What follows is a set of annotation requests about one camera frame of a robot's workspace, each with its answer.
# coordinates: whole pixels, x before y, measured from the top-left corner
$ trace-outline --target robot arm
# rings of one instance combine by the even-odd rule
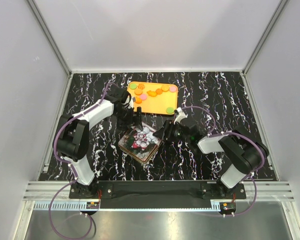
[[[261,164],[260,153],[245,139],[233,135],[206,136],[207,133],[201,134],[197,123],[188,119],[181,108],[178,108],[175,113],[177,115],[175,120],[167,120],[153,135],[170,143],[182,140],[195,155],[224,152],[232,164],[217,181],[217,191],[221,196],[233,190],[242,179]],[[244,127],[237,127],[232,132],[253,141],[264,158],[269,155],[266,146],[256,140]]]
[[[117,117],[117,129],[126,131],[131,126],[142,130],[141,107],[134,114],[134,99],[125,89],[114,87],[113,93],[98,100],[89,108],[74,115],[64,114],[60,117],[57,129],[60,129],[68,120],[82,113],[83,116],[74,120],[62,131],[57,140],[57,151],[61,157],[70,162],[78,174],[78,184],[89,186],[95,174],[91,170],[87,152],[89,148],[89,131],[103,119],[110,116]]]

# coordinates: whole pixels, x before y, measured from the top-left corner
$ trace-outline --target orange tray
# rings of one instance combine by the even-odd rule
[[[173,110],[177,108],[178,87],[174,84],[132,81],[127,90],[132,97],[138,98],[139,101],[146,95],[146,100],[142,100],[141,103],[134,102],[135,112],[137,107],[141,107],[143,113],[173,115]]]

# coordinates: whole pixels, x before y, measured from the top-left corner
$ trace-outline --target green piece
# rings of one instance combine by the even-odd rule
[[[173,114],[175,112],[175,109],[173,107],[167,107],[165,111],[167,114]]]
[[[129,85],[129,87],[133,90],[133,89],[136,89],[137,88],[137,84],[135,83],[132,83]]]

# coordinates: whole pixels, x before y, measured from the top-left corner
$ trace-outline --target stainless steel panel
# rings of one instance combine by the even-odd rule
[[[238,212],[248,207],[238,203]],[[57,229],[70,238],[84,235],[89,220],[74,212],[53,211]],[[250,212],[237,217],[209,217],[199,212],[104,212],[93,215],[92,240],[292,240],[279,202],[257,202]],[[26,240],[58,240],[51,229],[48,212],[34,210]]]

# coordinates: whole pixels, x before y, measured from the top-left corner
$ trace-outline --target yellow tray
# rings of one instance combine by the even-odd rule
[[[165,114],[165,115],[173,115],[174,112],[171,111],[173,108],[177,108],[178,102],[178,87],[174,84],[165,84],[165,83],[156,83],[156,82],[141,82],[141,81],[132,81],[128,86],[128,92],[132,95],[132,97],[140,98],[140,95],[135,94],[136,89],[140,89],[139,84],[144,85],[144,89],[142,89],[142,94],[146,95],[146,100],[143,100],[142,103],[134,103],[134,111],[137,111],[137,107],[141,107],[143,113],[149,114]],[[162,91],[162,94],[157,94],[156,96],[150,96],[148,91],[155,92],[157,89],[169,88],[172,87],[176,91],[171,92]]]

